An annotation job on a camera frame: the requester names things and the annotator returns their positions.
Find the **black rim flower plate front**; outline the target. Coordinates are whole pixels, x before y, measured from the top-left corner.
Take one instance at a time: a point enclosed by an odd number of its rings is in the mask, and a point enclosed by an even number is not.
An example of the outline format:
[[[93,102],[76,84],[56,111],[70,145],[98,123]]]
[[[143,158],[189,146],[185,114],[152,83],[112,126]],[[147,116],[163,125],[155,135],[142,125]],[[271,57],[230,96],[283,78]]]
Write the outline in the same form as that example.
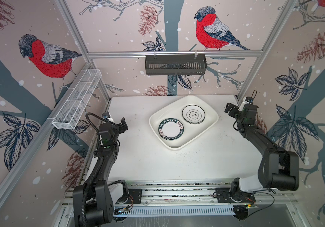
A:
[[[188,105],[182,110],[183,119],[189,124],[200,124],[206,118],[205,111],[197,105]]]

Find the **green rim plate front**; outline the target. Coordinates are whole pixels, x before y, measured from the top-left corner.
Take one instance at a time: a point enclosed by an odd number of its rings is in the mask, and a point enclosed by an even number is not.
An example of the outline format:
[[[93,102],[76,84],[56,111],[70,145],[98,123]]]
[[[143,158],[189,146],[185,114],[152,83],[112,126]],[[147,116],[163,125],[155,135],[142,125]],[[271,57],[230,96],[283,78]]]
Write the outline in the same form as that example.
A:
[[[177,140],[184,133],[184,125],[175,118],[167,118],[160,122],[158,133],[164,140]]]

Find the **white plastic bin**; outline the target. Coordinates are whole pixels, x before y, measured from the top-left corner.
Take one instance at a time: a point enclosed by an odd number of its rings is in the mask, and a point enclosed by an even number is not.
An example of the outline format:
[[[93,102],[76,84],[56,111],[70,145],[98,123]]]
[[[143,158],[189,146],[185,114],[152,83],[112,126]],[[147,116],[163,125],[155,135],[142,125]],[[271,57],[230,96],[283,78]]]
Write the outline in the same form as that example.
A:
[[[182,110],[188,105],[200,106],[205,111],[206,118],[202,123],[189,124],[183,119]],[[167,118],[178,119],[184,125],[184,133],[177,140],[164,140],[158,133],[158,126],[160,122]],[[213,125],[218,122],[218,120],[218,113],[208,103],[197,96],[185,96],[151,115],[149,118],[149,125],[155,136],[166,148],[170,150],[179,150],[208,131]]]

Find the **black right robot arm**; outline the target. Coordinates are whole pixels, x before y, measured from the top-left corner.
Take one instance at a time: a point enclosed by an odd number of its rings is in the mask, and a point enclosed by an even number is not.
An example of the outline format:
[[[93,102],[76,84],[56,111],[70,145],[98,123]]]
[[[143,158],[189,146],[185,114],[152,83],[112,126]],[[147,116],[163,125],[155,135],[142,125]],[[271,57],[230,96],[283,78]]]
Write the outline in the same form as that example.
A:
[[[234,129],[262,155],[256,174],[236,178],[231,183],[230,195],[236,201],[267,189],[296,191],[299,188],[299,156],[275,144],[255,125],[257,108],[250,103],[242,108],[228,103],[225,108],[225,112],[235,119],[237,126]]]

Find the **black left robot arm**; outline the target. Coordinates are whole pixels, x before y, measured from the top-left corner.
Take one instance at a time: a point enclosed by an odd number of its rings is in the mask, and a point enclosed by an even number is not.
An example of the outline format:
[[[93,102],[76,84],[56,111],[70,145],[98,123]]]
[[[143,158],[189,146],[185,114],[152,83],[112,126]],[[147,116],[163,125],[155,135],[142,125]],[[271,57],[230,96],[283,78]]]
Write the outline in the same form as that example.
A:
[[[120,134],[128,130],[125,118],[119,124],[109,121],[109,113],[102,117],[86,113],[86,119],[96,130],[99,141],[93,156],[97,162],[84,184],[73,190],[74,219],[76,227],[98,227],[110,223],[114,215],[108,178],[115,163],[120,142]]]

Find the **white mesh wall shelf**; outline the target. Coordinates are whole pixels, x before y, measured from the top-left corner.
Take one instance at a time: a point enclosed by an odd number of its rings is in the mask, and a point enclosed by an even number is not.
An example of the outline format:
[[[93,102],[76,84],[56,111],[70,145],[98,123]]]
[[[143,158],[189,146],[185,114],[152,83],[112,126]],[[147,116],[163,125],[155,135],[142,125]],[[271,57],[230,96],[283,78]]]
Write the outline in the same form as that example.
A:
[[[98,69],[87,69],[82,71],[82,76],[58,112],[52,124],[57,129],[76,128],[84,109],[86,108],[100,79],[101,72]]]

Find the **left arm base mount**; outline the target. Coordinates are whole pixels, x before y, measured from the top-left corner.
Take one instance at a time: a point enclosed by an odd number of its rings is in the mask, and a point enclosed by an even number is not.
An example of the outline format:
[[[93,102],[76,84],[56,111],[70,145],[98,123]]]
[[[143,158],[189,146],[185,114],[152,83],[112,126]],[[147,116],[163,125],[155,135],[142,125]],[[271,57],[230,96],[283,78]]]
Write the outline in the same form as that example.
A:
[[[128,189],[127,195],[125,195],[123,189],[119,187],[110,188],[109,191],[114,205],[141,204],[142,201],[141,189]]]

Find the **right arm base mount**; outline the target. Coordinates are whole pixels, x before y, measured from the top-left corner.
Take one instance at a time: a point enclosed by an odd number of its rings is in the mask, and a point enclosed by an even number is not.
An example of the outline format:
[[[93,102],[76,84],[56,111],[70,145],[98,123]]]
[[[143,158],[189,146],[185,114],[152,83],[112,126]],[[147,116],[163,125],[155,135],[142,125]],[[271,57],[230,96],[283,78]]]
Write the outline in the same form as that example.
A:
[[[255,203],[253,194],[241,191],[231,192],[230,188],[216,188],[215,197],[218,203]]]

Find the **aluminium rail base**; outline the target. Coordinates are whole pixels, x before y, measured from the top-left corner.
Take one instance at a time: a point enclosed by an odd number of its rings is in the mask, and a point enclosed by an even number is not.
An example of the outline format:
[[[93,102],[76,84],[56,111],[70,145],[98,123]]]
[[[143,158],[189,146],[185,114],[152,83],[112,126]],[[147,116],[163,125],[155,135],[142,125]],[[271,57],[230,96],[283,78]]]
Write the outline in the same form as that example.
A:
[[[162,183],[162,184],[129,184],[128,189],[141,189],[141,206],[168,205],[216,205],[245,203],[218,203],[215,197],[216,188],[230,188],[229,183]],[[273,200],[276,204],[298,204],[293,193],[278,190],[265,190],[253,194],[256,202],[252,205],[269,204]]]

